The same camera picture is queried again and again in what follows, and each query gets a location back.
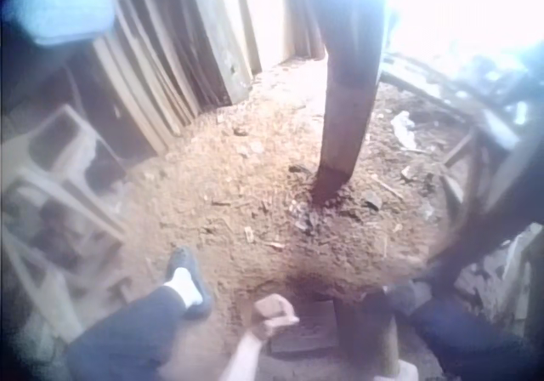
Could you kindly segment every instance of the hand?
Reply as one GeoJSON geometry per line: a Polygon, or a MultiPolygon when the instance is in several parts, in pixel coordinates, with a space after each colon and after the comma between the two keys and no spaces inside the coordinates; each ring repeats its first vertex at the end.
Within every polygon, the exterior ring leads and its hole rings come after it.
{"type": "Polygon", "coordinates": [[[266,341],[282,328],[298,322],[292,304],[279,294],[270,294],[253,305],[249,330],[260,340],[266,341]]]}

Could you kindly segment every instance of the dirt floor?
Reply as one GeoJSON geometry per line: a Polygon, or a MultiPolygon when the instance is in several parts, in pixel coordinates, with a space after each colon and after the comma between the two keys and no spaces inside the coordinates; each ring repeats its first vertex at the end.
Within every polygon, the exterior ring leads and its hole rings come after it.
{"type": "MultiPolygon", "coordinates": [[[[131,172],[123,257],[134,296],[162,281],[168,255],[182,244],[195,250],[215,296],[210,319],[183,338],[179,361],[222,362],[240,335],[243,306],[265,293],[354,301],[401,280],[445,231],[438,164],[466,130],[384,84],[353,178],[325,208],[310,205],[325,90],[326,62],[280,65],[256,77],[248,100],[200,117],[164,158],[131,172]],[[416,124],[420,151],[401,150],[390,123],[401,111],[416,124]]],[[[300,373],[264,379],[338,379],[300,373]]]]}

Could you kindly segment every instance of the blue object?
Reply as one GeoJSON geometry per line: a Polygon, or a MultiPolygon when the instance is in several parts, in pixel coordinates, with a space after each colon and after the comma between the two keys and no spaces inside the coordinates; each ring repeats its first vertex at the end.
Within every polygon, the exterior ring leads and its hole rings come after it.
{"type": "Polygon", "coordinates": [[[115,0],[5,0],[2,21],[39,46],[95,38],[115,21],[115,0]]]}

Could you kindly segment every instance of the white sock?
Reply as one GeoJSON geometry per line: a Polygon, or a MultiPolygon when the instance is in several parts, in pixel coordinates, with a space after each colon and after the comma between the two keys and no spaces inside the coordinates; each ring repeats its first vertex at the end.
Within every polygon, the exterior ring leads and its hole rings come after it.
{"type": "Polygon", "coordinates": [[[193,282],[190,272],[185,268],[177,268],[173,277],[164,286],[171,287],[184,301],[185,308],[202,303],[202,295],[193,282]]]}

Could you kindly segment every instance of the small wooden block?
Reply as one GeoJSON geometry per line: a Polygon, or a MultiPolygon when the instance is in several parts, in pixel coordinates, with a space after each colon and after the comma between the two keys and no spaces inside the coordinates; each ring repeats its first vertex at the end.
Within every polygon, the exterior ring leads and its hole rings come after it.
{"type": "Polygon", "coordinates": [[[298,325],[270,341],[273,354],[305,353],[338,347],[337,318],[332,300],[295,306],[298,325]]]}

